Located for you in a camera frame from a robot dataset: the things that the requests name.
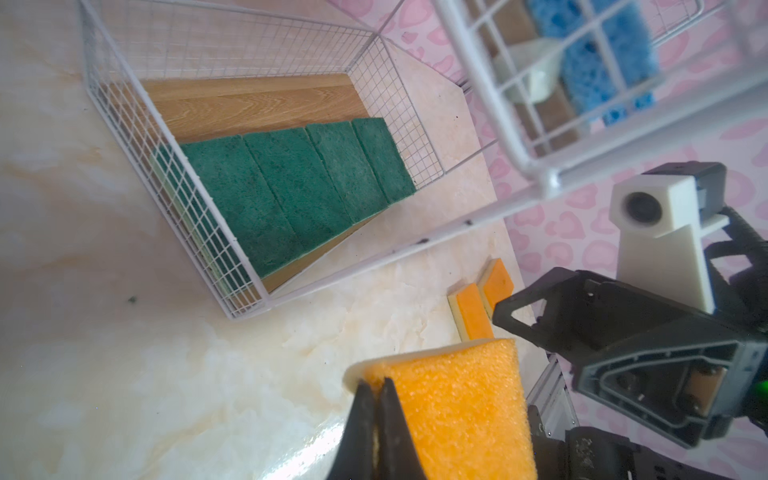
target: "white marble surface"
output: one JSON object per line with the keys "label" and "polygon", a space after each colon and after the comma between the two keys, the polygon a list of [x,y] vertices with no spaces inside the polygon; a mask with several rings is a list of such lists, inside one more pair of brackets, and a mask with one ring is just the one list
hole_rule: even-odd
{"label": "white marble surface", "polygon": [[[338,15],[313,4],[280,7]],[[3,480],[322,478],[351,402],[341,383],[349,364],[458,341],[445,293],[475,280],[489,257],[521,284],[497,222],[263,316],[227,320],[88,100],[78,42],[74,2],[3,1]],[[397,60],[409,84],[429,74],[420,68],[432,72],[409,60]],[[414,96],[443,159],[458,161],[477,140],[463,99],[452,100],[460,92],[442,80]],[[308,274],[494,199],[478,158]],[[519,348],[530,386],[544,355]]]}

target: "pink wall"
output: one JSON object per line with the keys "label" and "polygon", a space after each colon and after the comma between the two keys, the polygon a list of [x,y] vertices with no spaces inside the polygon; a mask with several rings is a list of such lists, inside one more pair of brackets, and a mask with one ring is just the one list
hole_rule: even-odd
{"label": "pink wall", "polygon": [[[397,4],[396,0],[329,2],[377,28]],[[707,7],[717,3],[719,0],[707,0]],[[670,17],[674,19],[681,9],[680,0],[641,0],[641,7],[651,31],[656,33],[663,25],[658,16],[660,10],[664,20],[669,22]],[[737,8],[741,18],[768,21],[768,2],[765,0],[739,0]],[[383,33],[446,77],[458,80],[464,75],[429,0],[406,0]],[[663,44],[659,50],[660,64],[668,70],[702,48],[717,45],[729,34],[724,14],[716,14]],[[751,40],[764,51],[768,44],[768,28]],[[672,77],[655,91],[656,98],[679,94],[732,68],[739,61],[738,52],[727,48]],[[471,92],[467,94],[467,103],[480,142],[487,144],[495,138],[495,133],[486,121],[484,109]],[[611,188],[618,181],[669,161],[725,163],[729,168],[727,203],[751,222],[763,237],[768,237],[768,193],[758,187],[761,183],[768,184],[768,114],[706,137],[687,140],[689,142],[681,149],[668,152],[655,161],[506,218],[525,282],[536,280],[554,266],[614,276],[618,230],[607,218]],[[485,159],[499,198],[508,197],[525,185],[498,148],[490,147],[485,152]],[[716,233],[707,241],[724,238],[724,234]],[[726,277],[745,266],[746,260],[742,257],[727,259],[718,265]],[[572,398],[582,425],[628,436],[672,458],[730,478],[765,478],[768,472],[768,440],[762,431],[745,420],[735,422],[726,439],[704,442],[698,449],[685,450],[590,399],[579,394]]]}

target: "green sponge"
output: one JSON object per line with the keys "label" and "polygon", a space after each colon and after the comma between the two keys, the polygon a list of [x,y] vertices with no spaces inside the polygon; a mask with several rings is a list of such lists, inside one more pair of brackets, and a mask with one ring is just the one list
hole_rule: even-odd
{"label": "green sponge", "polygon": [[413,195],[416,192],[413,180],[408,175],[384,119],[357,118],[352,120],[352,126],[387,201],[394,204]]}
{"label": "green sponge", "polygon": [[358,223],[387,208],[386,197],[348,121],[307,125],[306,132],[352,222]]}
{"label": "green sponge", "polygon": [[[241,136],[185,144],[181,149],[259,276],[302,254],[298,236]],[[222,267],[231,269],[226,262]]]}
{"label": "green sponge", "polygon": [[303,128],[243,138],[305,251],[353,225]]}

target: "yellow sponge layer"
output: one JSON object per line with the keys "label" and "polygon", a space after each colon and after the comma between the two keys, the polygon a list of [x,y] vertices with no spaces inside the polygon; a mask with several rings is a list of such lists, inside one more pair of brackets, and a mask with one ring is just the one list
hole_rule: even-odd
{"label": "yellow sponge layer", "polygon": [[515,342],[452,350],[365,362],[360,376],[375,391],[385,377],[395,383],[427,478],[535,480]]}
{"label": "yellow sponge layer", "polygon": [[483,307],[480,290],[474,283],[448,296],[448,305],[458,328],[462,342],[477,339],[492,339],[491,320]]}
{"label": "yellow sponge layer", "polygon": [[485,312],[493,318],[493,309],[496,303],[512,295],[515,284],[509,278],[509,273],[504,267],[502,259],[491,260],[480,278],[480,294],[485,307]]}

